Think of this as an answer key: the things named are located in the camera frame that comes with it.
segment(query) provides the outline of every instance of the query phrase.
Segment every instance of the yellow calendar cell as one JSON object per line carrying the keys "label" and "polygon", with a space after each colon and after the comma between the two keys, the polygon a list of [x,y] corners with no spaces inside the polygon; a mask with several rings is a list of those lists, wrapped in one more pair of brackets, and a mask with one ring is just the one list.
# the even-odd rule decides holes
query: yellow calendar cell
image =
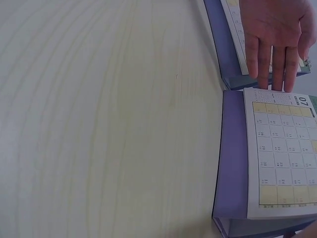
{"label": "yellow calendar cell", "polygon": [[294,204],[294,192],[292,186],[277,187],[277,203],[278,204]]}
{"label": "yellow calendar cell", "polygon": [[315,153],[317,153],[317,140],[312,140],[312,146]]}
{"label": "yellow calendar cell", "polygon": [[266,113],[265,103],[253,102],[253,111],[256,113]]}
{"label": "yellow calendar cell", "polygon": [[304,117],[308,117],[308,118],[312,118],[312,117],[313,117],[310,108],[301,108],[301,112],[302,112],[302,115],[303,115]]}
{"label": "yellow calendar cell", "polygon": [[317,202],[317,185],[308,186],[310,202]]}
{"label": "yellow calendar cell", "polygon": [[309,193],[307,186],[294,186],[294,200],[296,204],[309,203]]}
{"label": "yellow calendar cell", "polygon": [[277,105],[278,111],[281,115],[291,115],[291,111],[288,106],[285,105]]}
{"label": "yellow calendar cell", "polygon": [[277,105],[266,103],[265,107],[266,107],[266,112],[267,113],[279,114],[279,110],[278,110]]}
{"label": "yellow calendar cell", "polygon": [[270,205],[277,204],[276,186],[260,186],[260,204]]}
{"label": "yellow calendar cell", "polygon": [[300,109],[300,107],[295,107],[295,106],[289,106],[289,109],[291,111],[291,114],[293,116],[302,116],[302,111]]}
{"label": "yellow calendar cell", "polygon": [[227,3],[229,4],[229,6],[238,6],[239,5],[238,0],[227,0]]}

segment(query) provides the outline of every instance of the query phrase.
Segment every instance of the purple calendar stand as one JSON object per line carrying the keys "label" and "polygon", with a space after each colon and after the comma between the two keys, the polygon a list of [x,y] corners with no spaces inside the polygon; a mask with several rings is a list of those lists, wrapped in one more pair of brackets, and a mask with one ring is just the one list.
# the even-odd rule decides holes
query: purple calendar stand
{"label": "purple calendar stand", "polygon": [[212,218],[222,237],[266,238],[302,230],[316,217],[248,220],[248,142],[243,92],[224,91]]}

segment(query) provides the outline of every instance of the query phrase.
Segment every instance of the spiral binding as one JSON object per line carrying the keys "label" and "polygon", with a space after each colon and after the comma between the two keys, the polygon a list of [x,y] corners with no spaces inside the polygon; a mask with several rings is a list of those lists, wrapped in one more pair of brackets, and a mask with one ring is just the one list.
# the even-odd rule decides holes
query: spiral binding
{"label": "spiral binding", "polygon": [[305,64],[306,67],[309,67],[309,68],[312,67],[312,62],[311,62],[311,60],[309,59],[309,57],[307,57],[307,60],[304,62],[304,64]]}

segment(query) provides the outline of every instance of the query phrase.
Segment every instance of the calendar page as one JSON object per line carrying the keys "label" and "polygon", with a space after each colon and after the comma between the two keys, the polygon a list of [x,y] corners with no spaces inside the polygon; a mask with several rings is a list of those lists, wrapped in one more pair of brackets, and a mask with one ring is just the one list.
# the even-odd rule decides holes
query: calendar page
{"label": "calendar page", "polygon": [[[224,13],[226,15],[232,39],[236,48],[237,56],[240,63],[241,72],[243,75],[248,75],[248,67],[245,52],[244,31],[241,23],[241,15],[239,8],[239,0],[221,0]],[[300,66],[304,67],[304,62],[300,59],[298,72],[301,72]],[[269,66],[269,71],[272,72],[272,56]]]}
{"label": "calendar page", "polygon": [[248,218],[317,214],[317,97],[244,89]]}

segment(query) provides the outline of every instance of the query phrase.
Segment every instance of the wooden table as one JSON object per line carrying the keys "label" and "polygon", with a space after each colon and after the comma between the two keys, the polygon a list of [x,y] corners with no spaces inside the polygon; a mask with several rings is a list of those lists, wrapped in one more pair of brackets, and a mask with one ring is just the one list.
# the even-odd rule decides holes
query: wooden table
{"label": "wooden table", "polygon": [[219,237],[217,64],[202,0],[0,0],[0,237]]}

